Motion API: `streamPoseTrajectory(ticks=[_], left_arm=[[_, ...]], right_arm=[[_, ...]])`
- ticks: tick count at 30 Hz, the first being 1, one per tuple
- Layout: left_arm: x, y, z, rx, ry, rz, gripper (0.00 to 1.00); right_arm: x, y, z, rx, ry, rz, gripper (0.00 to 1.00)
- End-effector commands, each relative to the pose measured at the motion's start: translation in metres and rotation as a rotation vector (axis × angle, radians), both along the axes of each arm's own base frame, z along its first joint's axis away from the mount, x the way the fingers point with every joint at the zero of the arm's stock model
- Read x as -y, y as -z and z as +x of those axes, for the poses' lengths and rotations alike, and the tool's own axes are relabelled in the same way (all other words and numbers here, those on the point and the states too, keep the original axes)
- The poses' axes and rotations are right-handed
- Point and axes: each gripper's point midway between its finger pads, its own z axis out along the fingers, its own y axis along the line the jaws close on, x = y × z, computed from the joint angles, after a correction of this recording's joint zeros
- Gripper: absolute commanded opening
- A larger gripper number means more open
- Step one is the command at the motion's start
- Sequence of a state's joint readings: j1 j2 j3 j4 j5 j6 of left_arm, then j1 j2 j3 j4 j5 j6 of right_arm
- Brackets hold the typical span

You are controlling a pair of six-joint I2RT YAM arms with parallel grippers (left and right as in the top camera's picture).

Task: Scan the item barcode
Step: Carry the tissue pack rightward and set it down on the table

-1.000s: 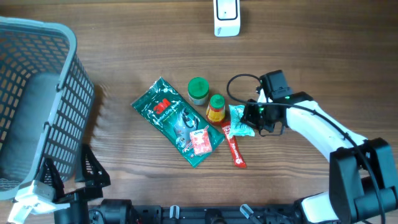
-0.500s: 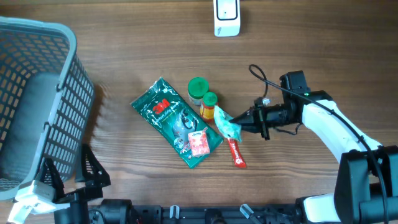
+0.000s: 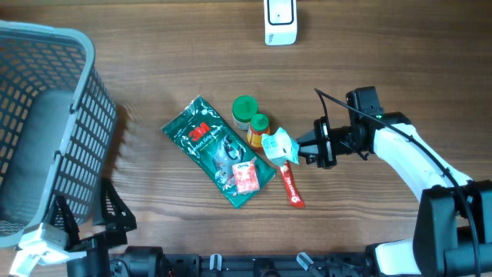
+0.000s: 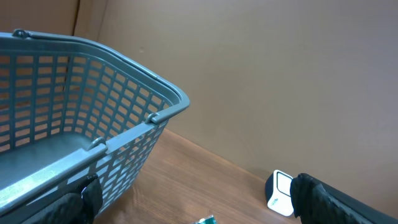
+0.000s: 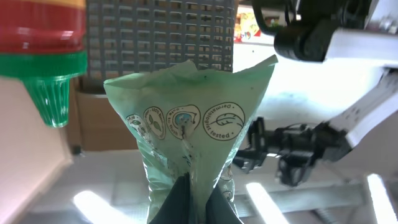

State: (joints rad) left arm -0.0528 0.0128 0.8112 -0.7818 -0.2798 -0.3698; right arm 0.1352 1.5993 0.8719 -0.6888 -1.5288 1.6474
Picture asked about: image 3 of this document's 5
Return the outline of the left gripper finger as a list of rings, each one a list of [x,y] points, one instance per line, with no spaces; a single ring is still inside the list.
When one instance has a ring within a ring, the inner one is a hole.
[[[76,246],[80,243],[78,224],[63,195],[55,196],[44,217],[44,223],[64,231],[68,235],[67,246]]]
[[[93,203],[92,225],[104,226],[105,232],[110,234],[125,234],[137,228],[135,216],[120,198],[110,179],[100,179]]]

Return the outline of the light blue wipes packet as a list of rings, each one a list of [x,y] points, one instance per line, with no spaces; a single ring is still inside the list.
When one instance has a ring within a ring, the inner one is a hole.
[[[273,135],[263,134],[261,145],[267,158],[276,166],[283,166],[285,162],[299,164],[299,144],[282,128]]]

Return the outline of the red coffee stick sachet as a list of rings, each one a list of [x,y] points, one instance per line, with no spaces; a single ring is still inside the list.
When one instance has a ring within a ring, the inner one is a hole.
[[[290,163],[286,161],[282,166],[279,167],[279,169],[290,205],[295,208],[304,208],[304,200],[302,199],[295,185]]]

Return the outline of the green cap sauce bottle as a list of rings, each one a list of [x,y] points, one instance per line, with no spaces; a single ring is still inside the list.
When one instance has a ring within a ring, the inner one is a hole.
[[[247,143],[251,148],[262,148],[261,140],[263,134],[270,134],[270,122],[265,114],[258,113],[252,117],[247,133]]]

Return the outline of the pink tissue packet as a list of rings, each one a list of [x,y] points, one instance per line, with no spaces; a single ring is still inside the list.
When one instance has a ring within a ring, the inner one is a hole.
[[[246,195],[260,190],[260,185],[253,161],[241,162],[232,166],[236,189]]]

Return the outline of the green lid white jar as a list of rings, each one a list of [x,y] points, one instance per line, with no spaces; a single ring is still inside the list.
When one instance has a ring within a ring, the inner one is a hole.
[[[231,112],[236,126],[247,131],[252,118],[258,113],[258,102],[250,95],[239,96],[234,100]]]

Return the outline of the green 3M gloves packet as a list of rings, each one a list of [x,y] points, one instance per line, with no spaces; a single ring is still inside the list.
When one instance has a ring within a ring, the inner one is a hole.
[[[275,170],[200,95],[161,130],[206,173],[236,209],[256,193],[238,192],[233,165],[252,161],[260,188],[275,177]]]

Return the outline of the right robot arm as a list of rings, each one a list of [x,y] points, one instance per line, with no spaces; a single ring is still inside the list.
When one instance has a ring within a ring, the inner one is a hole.
[[[327,276],[479,276],[491,271],[491,182],[475,181],[442,159],[400,112],[385,112],[373,86],[346,94],[350,125],[326,115],[298,138],[308,164],[330,169],[340,155],[375,154],[419,201],[410,239],[328,255]]]

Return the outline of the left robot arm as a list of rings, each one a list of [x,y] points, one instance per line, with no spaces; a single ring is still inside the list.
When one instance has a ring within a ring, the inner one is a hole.
[[[66,262],[69,276],[171,276],[172,270],[161,247],[129,246],[111,257],[109,250],[128,243],[127,233],[137,228],[136,218],[123,202],[110,179],[101,179],[95,194],[93,224],[103,232],[85,239],[79,237],[74,213],[65,197],[57,195],[43,220],[60,227],[68,237],[62,248],[83,256]]]

